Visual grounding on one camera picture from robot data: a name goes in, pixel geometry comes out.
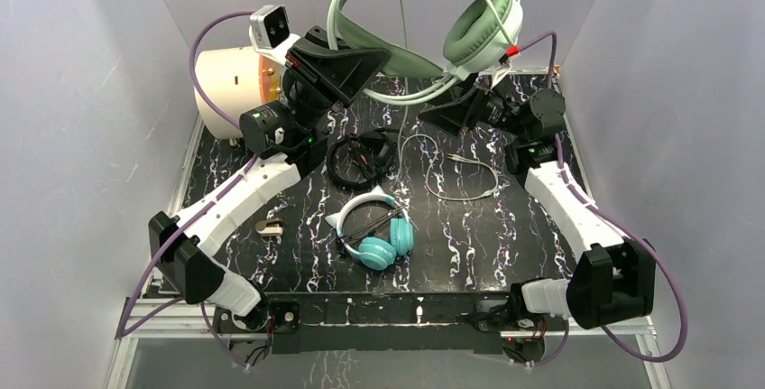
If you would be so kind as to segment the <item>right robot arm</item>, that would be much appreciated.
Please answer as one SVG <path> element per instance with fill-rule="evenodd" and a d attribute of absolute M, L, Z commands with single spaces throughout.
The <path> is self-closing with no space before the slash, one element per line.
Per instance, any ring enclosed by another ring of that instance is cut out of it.
<path fill-rule="evenodd" d="M 513 135 L 504 148 L 508 172 L 552 217 L 574 254 L 570 278 L 512 285 L 501 314 L 519 329 L 532 329 L 544 315 L 593 329 L 653 310 L 656 264 L 637 239 L 594 213 L 594 201 L 572 178 L 559 147 L 565 112 L 553 88 L 513 103 L 495 89 L 462 85 L 418 116 L 453 136 L 477 124 Z"/>

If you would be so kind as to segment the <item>teal cat-ear headphones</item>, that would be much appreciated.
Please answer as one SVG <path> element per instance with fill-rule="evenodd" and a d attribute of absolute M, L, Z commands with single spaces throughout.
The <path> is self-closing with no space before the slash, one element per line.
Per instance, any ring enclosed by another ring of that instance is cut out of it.
<path fill-rule="evenodd" d="M 388 211 L 367 225 L 347 232 L 347 217 L 360 206 L 373 202 L 381 203 Z M 415 248 L 414 224 L 407 209 L 380 185 L 351 198 L 338 212 L 326 217 L 326 222 L 335 230 L 341 255 L 352 257 L 374 271 L 387 269 Z"/>

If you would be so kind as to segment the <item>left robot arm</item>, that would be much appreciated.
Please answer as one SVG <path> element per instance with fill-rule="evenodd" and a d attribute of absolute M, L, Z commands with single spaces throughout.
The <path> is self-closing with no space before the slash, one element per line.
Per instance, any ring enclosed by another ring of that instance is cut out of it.
<path fill-rule="evenodd" d="M 336 103 L 357 100 L 392 55 L 382 48 L 332 50 L 290 32 L 276 41 L 252 32 L 250 40 L 256 52 L 285 66 L 285 98 L 241 114 L 253 158 L 192 206 L 173 216 L 158 212 L 149 235 L 152 265 L 187 304 L 230 310 L 244 329 L 258 331 L 270 317 L 264 292 L 215 255 L 252 214 L 323 162 L 327 138 L 318 122 Z"/>

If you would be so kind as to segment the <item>green headphones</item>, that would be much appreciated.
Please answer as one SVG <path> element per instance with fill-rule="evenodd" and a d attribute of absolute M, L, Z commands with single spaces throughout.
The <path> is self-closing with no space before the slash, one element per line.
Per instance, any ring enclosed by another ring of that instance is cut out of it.
<path fill-rule="evenodd" d="M 521 0 L 433 0 L 429 5 L 417 5 L 429 35 L 445 36 L 441 50 L 444 62 L 438 64 L 405 44 L 386 41 L 351 19 L 344 12 L 348 1 L 330 1 L 326 19 L 330 35 L 340 36 L 354 50 L 389 52 L 391 57 L 381 69 L 386 76 L 436 80 L 433 86 L 413 94 L 364 90 L 373 100 L 399 107 L 433 101 L 469 76 L 496 67 L 517 45 L 523 22 Z"/>

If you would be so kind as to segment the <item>black headphones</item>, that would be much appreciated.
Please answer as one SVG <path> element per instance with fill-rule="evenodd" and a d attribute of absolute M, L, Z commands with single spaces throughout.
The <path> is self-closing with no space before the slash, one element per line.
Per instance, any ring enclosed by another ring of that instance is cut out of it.
<path fill-rule="evenodd" d="M 397 134 L 393 128 L 378 127 L 361 134 L 346 134 L 331 146 L 327 153 L 327 174 L 330 181 L 341 190 L 370 190 L 392 169 L 397 158 L 398 144 L 388 134 Z M 346 146 L 347 156 L 362 174 L 360 181 L 340 176 L 337 152 Z"/>

